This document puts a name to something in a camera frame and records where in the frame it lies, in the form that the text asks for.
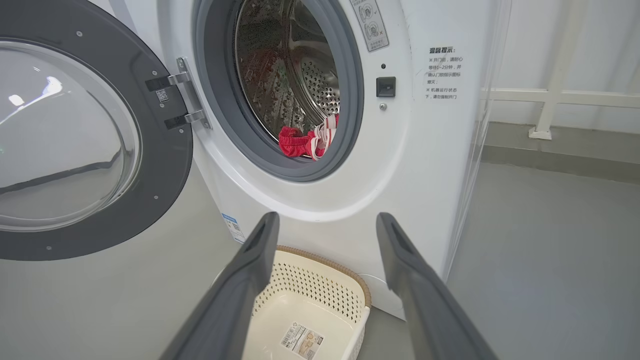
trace warning label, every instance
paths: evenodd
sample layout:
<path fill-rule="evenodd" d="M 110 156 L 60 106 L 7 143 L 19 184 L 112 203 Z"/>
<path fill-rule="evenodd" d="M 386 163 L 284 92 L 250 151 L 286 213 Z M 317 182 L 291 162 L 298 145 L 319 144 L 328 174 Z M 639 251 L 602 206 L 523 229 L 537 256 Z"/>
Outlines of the warning label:
<path fill-rule="evenodd" d="M 389 37 L 376 0 L 351 0 L 369 52 L 389 45 Z"/>
<path fill-rule="evenodd" d="M 289 327 L 280 344 L 298 354 L 303 359 L 313 360 L 318 350 L 320 350 L 323 341 L 324 336 L 302 326 L 298 322 L 294 322 Z"/>

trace front-loading washing machine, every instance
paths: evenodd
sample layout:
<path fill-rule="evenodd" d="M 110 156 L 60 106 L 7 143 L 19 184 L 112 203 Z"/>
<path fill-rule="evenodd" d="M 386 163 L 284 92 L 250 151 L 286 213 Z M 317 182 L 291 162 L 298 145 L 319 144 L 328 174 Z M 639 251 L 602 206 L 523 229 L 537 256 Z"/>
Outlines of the front-loading washing machine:
<path fill-rule="evenodd" d="M 131 239 L 172 206 L 193 157 L 236 241 L 276 211 L 280 244 L 359 273 L 373 305 L 402 318 L 376 242 L 384 211 L 446 278 L 501 2 L 94 3 L 1 5 L 2 258 Z M 306 133 L 333 114 L 322 158 L 282 152 L 283 127 Z"/>

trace concrete floor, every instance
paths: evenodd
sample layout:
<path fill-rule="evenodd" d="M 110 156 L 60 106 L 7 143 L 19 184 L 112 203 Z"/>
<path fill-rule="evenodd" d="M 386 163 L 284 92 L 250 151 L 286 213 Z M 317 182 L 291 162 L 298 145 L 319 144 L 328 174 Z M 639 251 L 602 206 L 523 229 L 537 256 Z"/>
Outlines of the concrete floor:
<path fill-rule="evenodd" d="M 482 163 L 448 286 L 501 360 L 640 359 L 640 186 Z M 359 359 L 413 359 L 373 311 Z"/>
<path fill-rule="evenodd" d="M 157 359 L 239 248 L 205 191 L 194 167 L 132 240 L 0 260 L 0 359 Z M 640 186 L 483 163 L 467 219 L 448 285 L 500 359 L 640 358 Z M 358 358 L 413 359 L 408 335 L 373 309 Z"/>

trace instruction sticker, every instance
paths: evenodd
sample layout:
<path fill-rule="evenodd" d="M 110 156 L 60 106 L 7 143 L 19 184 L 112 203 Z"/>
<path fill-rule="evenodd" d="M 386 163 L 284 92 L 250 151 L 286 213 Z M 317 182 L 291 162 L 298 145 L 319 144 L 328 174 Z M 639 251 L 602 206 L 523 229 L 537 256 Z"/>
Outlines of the instruction sticker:
<path fill-rule="evenodd" d="M 229 228 L 229 231 L 231 232 L 231 235 L 234 237 L 235 241 L 244 243 L 246 238 L 244 237 L 242 230 L 240 230 L 240 225 L 238 224 L 238 221 L 225 214 L 222 214 L 222 217 L 225 219 L 225 222 L 227 223 L 227 227 Z"/>
<path fill-rule="evenodd" d="M 351 0 L 351 6 L 358 17 L 369 52 L 388 46 L 389 37 L 376 0 Z"/>
<path fill-rule="evenodd" d="M 303 359 L 313 360 L 324 341 L 324 336 L 294 322 L 282 338 L 280 344 Z"/>
<path fill-rule="evenodd" d="M 456 50 L 454 46 L 429 48 L 429 63 L 425 67 L 428 71 L 423 80 L 429 101 L 455 101 L 460 96 L 467 63 L 462 52 Z"/>

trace white plastic basket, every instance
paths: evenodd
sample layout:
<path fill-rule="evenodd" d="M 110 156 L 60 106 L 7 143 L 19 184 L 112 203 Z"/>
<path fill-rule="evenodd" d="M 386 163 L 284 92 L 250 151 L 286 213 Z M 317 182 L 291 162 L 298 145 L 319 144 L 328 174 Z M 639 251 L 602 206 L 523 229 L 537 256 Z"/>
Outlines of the white plastic basket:
<path fill-rule="evenodd" d="M 271 280 L 255 298 L 243 360 L 355 360 L 370 308 L 358 274 L 278 246 Z"/>

